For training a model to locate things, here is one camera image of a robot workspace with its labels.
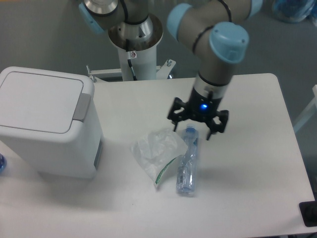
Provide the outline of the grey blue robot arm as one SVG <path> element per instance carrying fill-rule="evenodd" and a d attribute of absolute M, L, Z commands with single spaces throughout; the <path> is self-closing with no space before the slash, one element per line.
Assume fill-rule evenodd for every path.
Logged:
<path fill-rule="evenodd" d="M 171 10 L 169 33 L 201 60 L 189 100 L 175 98 L 171 105 L 167 117 L 174 125 L 190 119 L 205 123 L 209 135 L 225 131 L 229 112 L 218 106 L 249 44 L 239 23 L 262 5 L 261 0 L 211 0 L 198 8 L 181 3 Z M 79 11 L 92 31 L 108 33 L 123 80 L 158 78 L 156 49 L 163 28 L 146 0 L 83 0 Z"/>

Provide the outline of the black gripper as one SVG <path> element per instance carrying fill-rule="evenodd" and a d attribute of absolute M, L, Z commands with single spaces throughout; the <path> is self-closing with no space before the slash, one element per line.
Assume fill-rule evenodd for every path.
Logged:
<path fill-rule="evenodd" d="M 191 119 L 193 121 L 206 122 L 209 128 L 206 140 L 209 140 L 212 135 L 218 132 L 224 133 L 229 119 L 229 111 L 217 111 L 221 100 L 222 98 L 209 99 L 203 97 L 194 88 L 187 103 L 175 97 L 167 115 L 167 118 L 174 125 L 173 131 L 176 131 L 180 121 Z"/>

